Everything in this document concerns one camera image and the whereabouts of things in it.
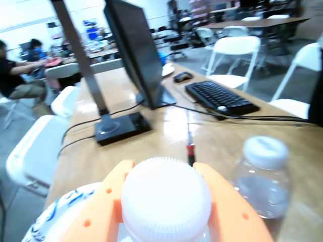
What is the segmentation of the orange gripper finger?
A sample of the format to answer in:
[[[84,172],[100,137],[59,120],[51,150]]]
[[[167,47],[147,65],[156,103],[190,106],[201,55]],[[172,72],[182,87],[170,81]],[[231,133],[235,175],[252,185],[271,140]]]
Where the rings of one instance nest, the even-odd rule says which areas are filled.
[[[122,219],[121,191],[132,160],[121,161],[102,181],[59,241],[117,241]]]
[[[263,220],[222,175],[204,163],[193,167],[211,193],[210,241],[273,241]]]

